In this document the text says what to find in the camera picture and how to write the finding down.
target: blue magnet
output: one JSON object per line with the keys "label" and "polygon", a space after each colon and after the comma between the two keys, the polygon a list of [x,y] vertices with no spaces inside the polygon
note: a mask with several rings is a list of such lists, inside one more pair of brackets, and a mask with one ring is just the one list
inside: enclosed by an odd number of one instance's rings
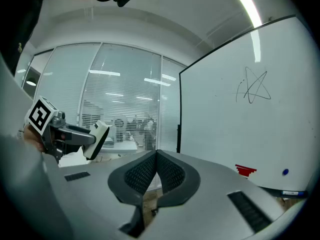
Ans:
{"label": "blue magnet", "polygon": [[288,169],[284,169],[284,171],[282,172],[283,175],[287,175],[289,173]]}

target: red magnet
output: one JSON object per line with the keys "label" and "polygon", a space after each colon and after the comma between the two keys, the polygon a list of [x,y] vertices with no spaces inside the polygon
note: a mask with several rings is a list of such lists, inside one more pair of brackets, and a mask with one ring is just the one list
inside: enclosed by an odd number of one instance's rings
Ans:
{"label": "red magnet", "polygon": [[239,171],[239,174],[245,177],[249,177],[250,173],[254,173],[257,169],[245,167],[239,164],[236,164],[236,169]]}

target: fluorescent light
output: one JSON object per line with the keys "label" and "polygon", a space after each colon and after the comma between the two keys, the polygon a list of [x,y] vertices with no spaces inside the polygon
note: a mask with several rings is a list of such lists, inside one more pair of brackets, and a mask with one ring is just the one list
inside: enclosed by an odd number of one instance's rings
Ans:
{"label": "fluorescent light", "polygon": [[145,78],[144,81],[146,82],[150,82],[150,83],[155,83],[158,85],[164,85],[164,86],[170,86],[170,83],[166,83],[166,82],[161,82],[161,81],[157,81],[157,80],[153,80],[153,79],[149,79],[149,78]]}
{"label": "fluorescent light", "polygon": [[169,79],[169,80],[172,80],[172,81],[176,81],[177,80],[175,77],[172,77],[172,76],[166,75],[166,74],[162,74],[162,77],[166,78],[166,79]]}
{"label": "fluorescent light", "polygon": [[251,39],[253,44],[253,52],[255,57],[255,62],[261,61],[261,50],[260,50],[260,37],[258,30],[252,31],[251,33]]}
{"label": "fluorescent light", "polygon": [[111,75],[111,76],[118,76],[120,77],[120,73],[117,72],[110,72],[110,71],[103,71],[103,70],[89,70],[92,74],[102,74],[102,75]]}
{"label": "fluorescent light", "polygon": [[28,85],[31,85],[31,86],[36,86],[36,84],[35,84],[34,82],[31,82],[31,81],[26,81],[26,83],[27,83]]}
{"label": "fluorescent light", "polygon": [[246,13],[249,15],[253,26],[255,28],[261,26],[261,19],[254,2],[252,0],[240,0],[240,2],[245,8]]}
{"label": "fluorescent light", "polygon": [[106,93],[108,95],[114,95],[114,96],[123,96],[123,94],[115,94],[115,93]]}
{"label": "fluorescent light", "polygon": [[152,98],[136,97],[137,99],[152,101]]}

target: glass wall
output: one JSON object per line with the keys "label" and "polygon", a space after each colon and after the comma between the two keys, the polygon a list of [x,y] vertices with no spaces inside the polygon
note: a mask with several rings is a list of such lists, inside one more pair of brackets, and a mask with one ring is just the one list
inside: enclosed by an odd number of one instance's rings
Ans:
{"label": "glass wall", "polygon": [[161,81],[170,84],[161,87],[160,128],[158,149],[177,152],[178,124],[180,124],[180,79],[185,66],[163,58]]}
{"label": "glass wall", "polygon": [[155,149],[160,80],[160,55],[104,44],[86,80],[80,125],[89,128],[101,119],[112,126],[112,139],[103,146],[107,150],[125,150],[127,146],[128,152]]}
{"label": "glass wall", "polygon": [[22,87],[24,83],[28,68],[31,64],[33,57],[33,54],[29,54],[25,49],[22,51],[20,55],[20,59],[16,66],[14,75],[14,80],[20,87]]}
{"label": "glass wall", "polygon": [[79,123],[81,90],[99,47],[99,43],[57,47],[43,71],[36,97],[41,95],[47,98],[56,108],[65,112],[68,124]]}
{"label": "glass wall", "polygon": [[40,53],[38,55],[35,55],[26,73],[26,76],[24,77],[22,88],[32,99],[35,96],[40,76],[43,73],[48,63],[51,53],[52,53],[52,50],[49,50],[49,51]]}

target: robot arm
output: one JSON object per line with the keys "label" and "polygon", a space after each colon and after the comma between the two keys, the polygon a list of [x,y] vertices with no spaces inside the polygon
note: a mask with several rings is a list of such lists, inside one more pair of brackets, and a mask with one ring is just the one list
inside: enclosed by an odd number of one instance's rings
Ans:
{"label": "robot arm", "polygon": [[92,130],[67,124],[65,113],[42,96],[29,109],[25,122],[41,135],[45,152],[54,156],[57,163],[70,150],[80,147],[87,160],[95,159],[109,133],[109,127],[100,120]]}

